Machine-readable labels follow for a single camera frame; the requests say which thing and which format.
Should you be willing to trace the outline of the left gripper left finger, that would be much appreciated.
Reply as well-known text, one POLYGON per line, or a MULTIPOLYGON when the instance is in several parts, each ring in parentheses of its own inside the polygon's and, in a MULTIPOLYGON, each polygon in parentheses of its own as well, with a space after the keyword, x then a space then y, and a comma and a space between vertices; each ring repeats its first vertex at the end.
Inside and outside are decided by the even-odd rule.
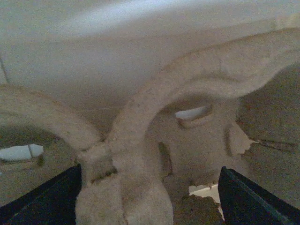
POLYGON ((70 167, 0 208, 2 225, 74 225, 82 187, 80 165, 70 167))

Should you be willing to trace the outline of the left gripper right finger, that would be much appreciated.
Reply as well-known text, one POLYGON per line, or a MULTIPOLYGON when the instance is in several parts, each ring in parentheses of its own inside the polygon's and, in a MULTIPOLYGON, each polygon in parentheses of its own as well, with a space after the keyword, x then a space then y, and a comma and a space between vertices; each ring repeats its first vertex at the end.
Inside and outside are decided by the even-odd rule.
POLYGON ((233 169, 222 167, 218 180, 227 225, 298 225, 300 210, 233 169))

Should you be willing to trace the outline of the orange paper bag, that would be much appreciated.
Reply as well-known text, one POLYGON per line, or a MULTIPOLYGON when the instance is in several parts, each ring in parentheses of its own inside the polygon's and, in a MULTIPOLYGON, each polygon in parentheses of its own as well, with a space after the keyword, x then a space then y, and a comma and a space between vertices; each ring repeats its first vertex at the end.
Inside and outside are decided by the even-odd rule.
POLYGON ((57 137, 84 188, 123 208, 170 208, 150 127, 168 134, 175 172, 224 154, 238 101, 300 65, 297 0, 3 0, 0 143, 57 137), (196 137, 193 146, 170 137, 196 137))

